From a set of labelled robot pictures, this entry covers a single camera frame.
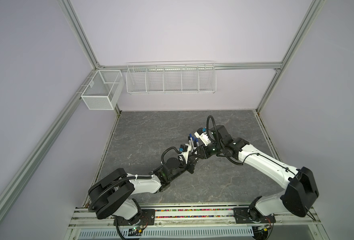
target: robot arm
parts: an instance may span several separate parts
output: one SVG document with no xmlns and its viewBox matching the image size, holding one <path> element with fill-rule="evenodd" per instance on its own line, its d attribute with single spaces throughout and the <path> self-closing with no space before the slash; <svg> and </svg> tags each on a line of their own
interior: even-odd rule
<svg viewBox="0 0 354 240">
<path fill-rule="evenodd" d="M 212 118 L 213 122 L 210 131 L 214 139 L 209 136 L 209 118 Z M 161 166 L 149 175 L 132 175 L 123 169 L 117 169 L 93 185 L 88 191 L 91 199 L 89 210 L 96 212 L 98 219 L 115 215 L 135 224 L 141 216 L 141 208 L 134 199 L 129 199 L 131 195 L 162 192 L 170 186 L 172 180 L 185 171 L 194 173 L 199 159 L 216 155 L 226 157 L 236 165 L 248 164 L 272 178 L 284 189 L 271 196 L 257 197 L 244 218 L 259 222 L 270 214 L 288 211 L 300 217 L 306 215 L 319 196 L 309 169 L 298 169 L 275 160 L 246 140 L 232 138 L 223 125 L 215 125 L 213 117 L 209 116 L 208 121 L 206 128 L 195 132 L 195 137 L 189 135 L 188 144 L 181 145 L 179 149 L 170 147 L 165 150 L 161 155 Z M 165 162 L 163 157 L 170 150 L 174 150 L 178 156 Z"/>
</svg>

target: wire shelf rack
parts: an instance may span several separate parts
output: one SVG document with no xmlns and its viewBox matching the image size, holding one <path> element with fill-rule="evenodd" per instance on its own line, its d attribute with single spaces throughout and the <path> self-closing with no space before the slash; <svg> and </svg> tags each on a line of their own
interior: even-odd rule
<svg viewBox="0 0 354 240">
<path fill-rule="evenodd" d="M 149 93 L 214 93 L 216 72 L 214 62 L 192 64 L 139 66 L 128 63 L 126 75 L 127 92 Z"/>
<path fill-rule="evenodd" d="M 90 110 L 114 110 L 124 84 L 120 70 L 97 70 L 81 98 Z"/>
</svg>

